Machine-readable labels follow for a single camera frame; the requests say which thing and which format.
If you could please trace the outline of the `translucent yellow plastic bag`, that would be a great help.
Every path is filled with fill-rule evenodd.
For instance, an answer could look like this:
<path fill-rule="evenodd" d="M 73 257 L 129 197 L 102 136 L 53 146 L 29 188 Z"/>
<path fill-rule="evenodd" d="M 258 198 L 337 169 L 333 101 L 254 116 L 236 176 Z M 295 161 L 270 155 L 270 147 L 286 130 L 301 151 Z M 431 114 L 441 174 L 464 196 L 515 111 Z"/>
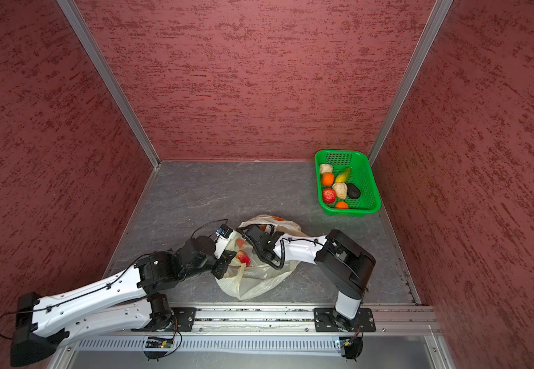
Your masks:
<path fill-rule="evenodd" d="M 306 236 L 299 224 L 276 216 L 258 215 L 242 222 L 239 227 L 243 228 L 250 224 L 258 224 L 263 231 L 267 224 L 272 224 L 275 226 L 276 232 L 284 232 L 294 237 Z M 223 292 L 239 301 L 257 298 L 269 292 L 288 278 L 300 264 L 299 261 L 287 261 L 283 269 L 276 270 L 260 261 L 253 253 L 251 245 L 244 241 L 241 236 L 230 241 L 226 250 L 243 251 L 251 258 L 251 266 L 248 268 L 241 265 L 236 258 L 233 259 L 224 277 L 215 280 Z"/>

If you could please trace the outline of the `yellow green mango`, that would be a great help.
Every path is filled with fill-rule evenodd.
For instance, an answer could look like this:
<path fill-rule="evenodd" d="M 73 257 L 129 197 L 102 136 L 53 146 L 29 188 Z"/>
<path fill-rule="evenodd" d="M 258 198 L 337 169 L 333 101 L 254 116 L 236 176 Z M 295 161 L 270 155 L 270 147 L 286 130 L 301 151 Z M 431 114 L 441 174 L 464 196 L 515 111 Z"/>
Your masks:
<path fill-rule="evenodd" d="M 335 183 L 346 183 L 351 176 L 351 168 L 342 169 L 335 177 Z"/>

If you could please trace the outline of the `green plastic basket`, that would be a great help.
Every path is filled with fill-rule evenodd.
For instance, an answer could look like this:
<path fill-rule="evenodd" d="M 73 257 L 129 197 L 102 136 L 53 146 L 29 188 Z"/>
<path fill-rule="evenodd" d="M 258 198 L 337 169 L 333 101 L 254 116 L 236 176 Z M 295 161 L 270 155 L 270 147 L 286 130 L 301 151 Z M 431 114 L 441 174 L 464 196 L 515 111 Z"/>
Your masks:
<path fill-rule="evenodd" d="M 366 155 L 361 152 L 348 150 L 320 150 L 314 156 L 315 172 L 317 180 L 317 195 L 320 206 L 327 215 L 331 216 L 350 216 L 362 217 L 371 215 L 379 211 L 382 206 L 382 200 L 379 195 L 374 175 Z M 333 204 L 325 204 L 322 200 L 321 174 L 319 172 L 320 164 L 330 164 L 334 167 L 333 174 L 336 175 L 344 168 L 351 168 L 351 176 L 347 183 L 356 185 L 362 195 L 359 199 L 346 198 L 345 200 L 336 199 Z M 337 209 L 335 204 L 345 201 L 349 209 Z"/>

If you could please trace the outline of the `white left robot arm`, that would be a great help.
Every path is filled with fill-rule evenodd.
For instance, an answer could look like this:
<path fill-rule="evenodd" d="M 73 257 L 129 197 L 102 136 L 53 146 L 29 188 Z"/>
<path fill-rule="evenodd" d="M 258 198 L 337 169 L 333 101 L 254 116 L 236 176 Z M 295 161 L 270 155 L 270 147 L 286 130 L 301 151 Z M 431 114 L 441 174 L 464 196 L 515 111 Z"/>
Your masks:
<path fill-rule="evenodd" d="M 61 346 L 92 335 L 133 330 L 175 335 L 182 320 L 165 292 L 204 273 L 221 278 L 236 253 L 235 234 L 190 238 L 179 250 L 137 258 L 125 270 L 60 295 L 35 292 L 18 300 L 10 364 L 25 367 L 45 360 Z"/>

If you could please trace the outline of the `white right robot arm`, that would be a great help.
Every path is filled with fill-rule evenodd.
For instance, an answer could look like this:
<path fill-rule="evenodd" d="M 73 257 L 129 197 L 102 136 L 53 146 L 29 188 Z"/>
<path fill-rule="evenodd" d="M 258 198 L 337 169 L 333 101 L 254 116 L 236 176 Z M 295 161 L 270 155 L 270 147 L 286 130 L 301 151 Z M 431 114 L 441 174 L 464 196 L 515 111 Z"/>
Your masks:
<path fill-rule="evenodd" d="M 250 224 L 237 228 L 236 232 L 251 245 L 261 262 L 275 270 L 293 261 L 319 267 L 338 290 L 332 323 L 340 331 L 360 332 L 358 313 L 375 268 L 373 255 L 338 229 L 317 238 L 277 232 L 271 224 L 265 229 Z"/>

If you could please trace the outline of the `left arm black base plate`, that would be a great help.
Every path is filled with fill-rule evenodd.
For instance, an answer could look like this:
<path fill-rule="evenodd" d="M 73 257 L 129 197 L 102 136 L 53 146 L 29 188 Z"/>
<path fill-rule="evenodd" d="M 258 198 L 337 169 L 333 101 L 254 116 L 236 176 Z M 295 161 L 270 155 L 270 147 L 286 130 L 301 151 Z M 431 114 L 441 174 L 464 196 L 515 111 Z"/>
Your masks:
<path fill-rule="evenodd" d="M 197 309 L 194 307 L 169 308 L 163 311 L 153 311 L 151 321 L 142 328 L 132 331 L 142 332 L 190 332 L 195 322 Z"/>

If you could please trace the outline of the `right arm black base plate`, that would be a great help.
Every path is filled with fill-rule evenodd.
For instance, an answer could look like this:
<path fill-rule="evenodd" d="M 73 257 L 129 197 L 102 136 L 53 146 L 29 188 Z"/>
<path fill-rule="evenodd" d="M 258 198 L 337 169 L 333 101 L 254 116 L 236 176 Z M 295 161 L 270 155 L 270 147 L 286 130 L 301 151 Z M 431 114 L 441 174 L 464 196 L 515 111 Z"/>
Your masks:
<path fill-rule="evenodd" d="M 317 332 L 372 333 L 376 332 L 370 308 L 360 308 L 353 319 L 348 319 L 334 308 L 318 307 L 313 310 Z"/>

